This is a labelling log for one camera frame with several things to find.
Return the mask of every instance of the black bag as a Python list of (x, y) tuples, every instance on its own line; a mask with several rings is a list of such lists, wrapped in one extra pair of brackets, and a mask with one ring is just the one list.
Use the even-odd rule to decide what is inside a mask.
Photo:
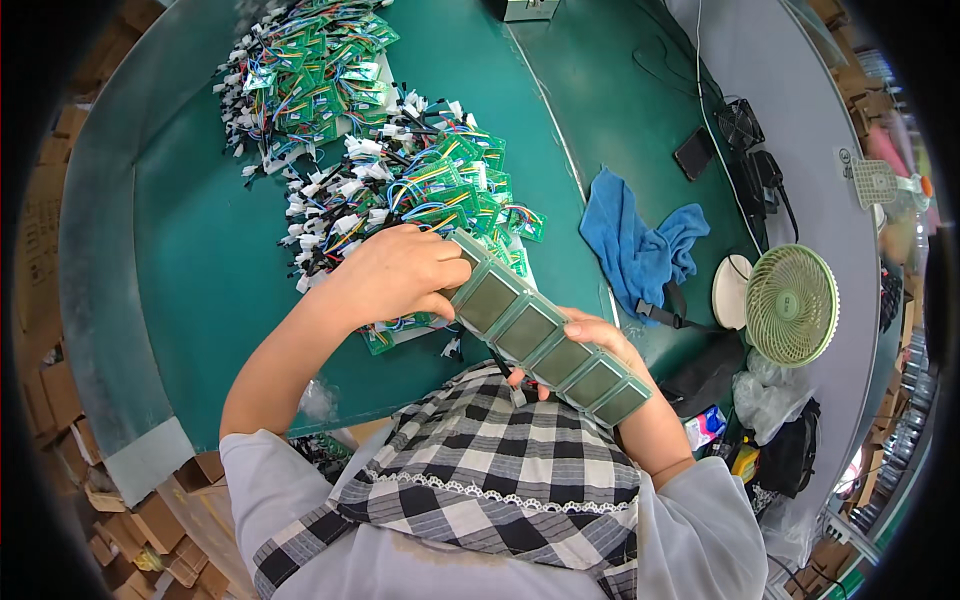
[(820, 404), (811, 398), (796, 420), (784, 423), (767, 445), (760, 447), (756, 482), (770, 492), (795, 498), (806, 488), (817, 457)]
[(710, 336), (710, 345), (695, 360), (660, 384), (660, 391), (677, 417), (696, 417), (715, 404), (733, 386), (733, 374), (740, 371), (744, 347), (740, 335), (726, 330)]
[(710, 345), (695, 360), (686, 361), (680, 371), (658, 384), (677, 417), (696, 417), (723, 397), (733, 386), (733, 374), (743, 364), (744, 348), (740, 334), (732, 329), (707, 327), (686, 318), (686, 300), (674, 280), (663, 285), (675, 311), (664, 310), (641, 299), (636, 312), (674, 329), (692, 327), (706, 333)]

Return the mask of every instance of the white label sticker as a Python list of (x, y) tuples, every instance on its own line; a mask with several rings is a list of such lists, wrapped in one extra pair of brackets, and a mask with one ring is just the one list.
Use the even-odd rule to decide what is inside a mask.
[(840, 180), (853, 181), (853, 153), (850, 148), (833, 148), (833, 164)]

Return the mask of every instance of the green fan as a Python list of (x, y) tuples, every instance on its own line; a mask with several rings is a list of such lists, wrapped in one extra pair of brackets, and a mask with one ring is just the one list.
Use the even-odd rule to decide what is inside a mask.
[(833, 339), (840, 313), (836, 279), (810, 248), (777, 246), (754, 265), (745, 310), (748, 343), (776, 365), (801, 367)]

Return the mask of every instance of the cooling fan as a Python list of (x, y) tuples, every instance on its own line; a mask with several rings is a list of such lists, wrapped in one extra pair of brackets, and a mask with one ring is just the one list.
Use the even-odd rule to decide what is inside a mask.
[(763, 130), (745, 99), (734, 100), (715, 113), (720, 133), (733, 150), (747, 151), (762, 142)]
[(747, 341), (781, 367), (802, 367), (833, 339), (840, 297), (816, 252), (785, 244), (765, 252), (747, 281)]

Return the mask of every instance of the black smartphone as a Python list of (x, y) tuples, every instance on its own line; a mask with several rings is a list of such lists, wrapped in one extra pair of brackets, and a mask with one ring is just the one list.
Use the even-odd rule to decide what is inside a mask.
[(701, 125), (683, 146), (673, 153), (673, 158), (684, 170), (686, 178), (694, 181), (704, 172), (715, 154), (710, 134)]

